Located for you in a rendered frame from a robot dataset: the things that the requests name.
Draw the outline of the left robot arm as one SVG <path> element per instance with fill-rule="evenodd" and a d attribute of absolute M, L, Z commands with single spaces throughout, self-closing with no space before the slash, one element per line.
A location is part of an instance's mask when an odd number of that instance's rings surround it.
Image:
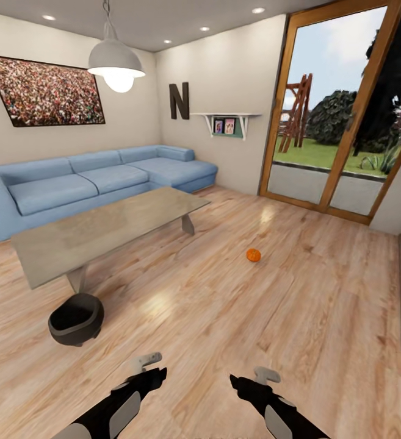
<path fill-rule="evenodd" d="M 137 416 L 141 400 L 151 391 L 162 386 L 167 378 L 167 368 L 146 371 L 145 367 L 160 362 L 160 352 L 144 355 L 134 361 L 134 376 L 114 387 L 87 413 L 51 439 L 117 439 L 121 431 Z"/>

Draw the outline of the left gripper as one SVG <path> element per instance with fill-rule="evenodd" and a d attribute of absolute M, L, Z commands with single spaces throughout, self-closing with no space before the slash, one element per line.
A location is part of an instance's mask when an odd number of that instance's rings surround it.
<path fill-rule="evenodd" d="M 141 380 L 145 386 L 145 396 L 154 390 L 157 390 L 162 386 L 162 382 L 167 378 L 167 368 L 159 370 L 159 368 L 155 368 L 145 373 L 131 376 L 126 379 L 126 381 L 130 380 Z"/>

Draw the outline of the cauldron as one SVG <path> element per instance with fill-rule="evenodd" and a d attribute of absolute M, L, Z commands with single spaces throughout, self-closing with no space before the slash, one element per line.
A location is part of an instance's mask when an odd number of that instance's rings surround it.
<path fill-rule="evenodd" d="M 98 337 L 103 320 L 101 300 L 91 294 L 77 293 L 50 314 L 48 327 L 56 342 L 78 348 Z"/>

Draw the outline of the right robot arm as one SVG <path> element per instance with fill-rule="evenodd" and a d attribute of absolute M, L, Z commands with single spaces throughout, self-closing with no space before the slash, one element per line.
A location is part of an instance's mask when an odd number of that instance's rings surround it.
<path fill-rule="evenodd" d="M 265 418 L 266 426 L 275 439 L 330 439 L 323 431 L 296 411 L 297 406 L 273 393 L 267 380 L 280 382 L 277 371 L 259 366 L 254 370 L 253 380 L 230 374 L 233 388 L 238 397 L 251 402 L 256 410 Z"/>

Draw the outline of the pumpkin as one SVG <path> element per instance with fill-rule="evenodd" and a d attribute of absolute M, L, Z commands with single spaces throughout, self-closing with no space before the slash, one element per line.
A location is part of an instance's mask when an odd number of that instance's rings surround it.
<path fill-rule="evenodd" d="M 254 248 L 251 248 L 246 253 L 246 258 L 251 262 L 258 262 L 261 259 L 261 253 Z"/>

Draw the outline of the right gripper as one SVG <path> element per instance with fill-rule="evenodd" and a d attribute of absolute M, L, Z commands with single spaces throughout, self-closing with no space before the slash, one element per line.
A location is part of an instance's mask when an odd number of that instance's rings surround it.
<path fill-rule="evenodd" d="M 251 402 L 256 410 L 258 410 L 257 400 L 258 396 L 263 391 L 273 392 L 273 388 L 266 385 L 261 385 L 258 382 L 254 382 L 253 380 L 247 379 L 246 377 L 240 376 L 237 378 L 236 376 L 230 374 L 230 380 L 233 388 L 237 390 L 238 397 L 244 399 L 245 401 Z"/>

